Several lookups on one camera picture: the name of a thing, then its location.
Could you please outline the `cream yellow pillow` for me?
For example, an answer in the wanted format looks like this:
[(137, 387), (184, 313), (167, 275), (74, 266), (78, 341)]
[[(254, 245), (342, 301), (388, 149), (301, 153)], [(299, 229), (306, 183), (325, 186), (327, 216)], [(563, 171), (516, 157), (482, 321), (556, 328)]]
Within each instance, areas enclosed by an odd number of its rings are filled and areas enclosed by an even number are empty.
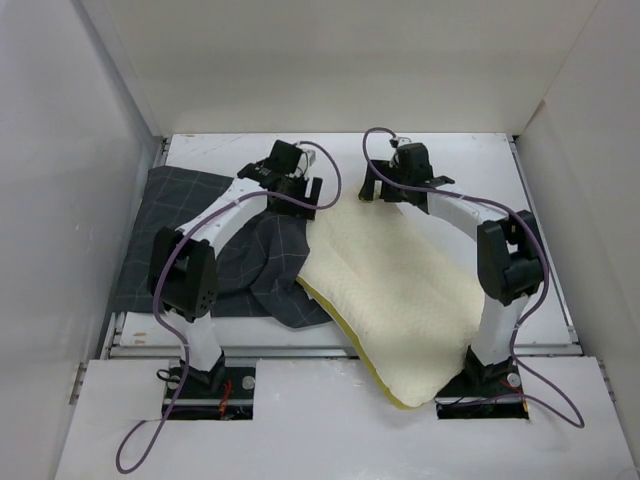
[(344, 195), (306, 227), (297, 275), (391, 403), (431, 401), (463, 368), (484, 294), (393, 203)]

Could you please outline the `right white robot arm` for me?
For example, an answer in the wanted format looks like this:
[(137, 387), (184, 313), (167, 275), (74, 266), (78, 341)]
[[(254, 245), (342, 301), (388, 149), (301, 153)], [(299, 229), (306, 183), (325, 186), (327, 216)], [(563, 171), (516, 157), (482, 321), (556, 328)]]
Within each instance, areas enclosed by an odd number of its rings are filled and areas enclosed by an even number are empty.
[(445, 221), (476, 244), (476, 275), (484, 292), (478, 332), (467, 348), (462, 382), (477, 394), (514, 372), (512, 335), (529, 299), (549, 276), (534, 214), (457, 192), (436, 176), (427, 147), (396, 137), (389, 160), (366, 157), (359, 198), (408, 203)]

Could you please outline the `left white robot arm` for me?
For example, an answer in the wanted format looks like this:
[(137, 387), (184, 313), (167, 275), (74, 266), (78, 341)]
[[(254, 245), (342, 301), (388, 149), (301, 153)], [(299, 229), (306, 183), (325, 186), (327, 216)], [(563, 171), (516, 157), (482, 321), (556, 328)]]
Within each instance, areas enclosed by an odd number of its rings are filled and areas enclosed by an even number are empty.
[(208, 318), (219, 295), (218, 256), (267, 210), (313, 219), (323, 184), (309, 175), (315, 159), (310, 143), (277, 140), (266, 158), (242, 167), (201, 213), (155, 234), (148, 290), (154, 319), (181, 347), (180, 371), (173, 377), (179, 389), (191, 386), (205, 397), (222, 389), (225, 356)]

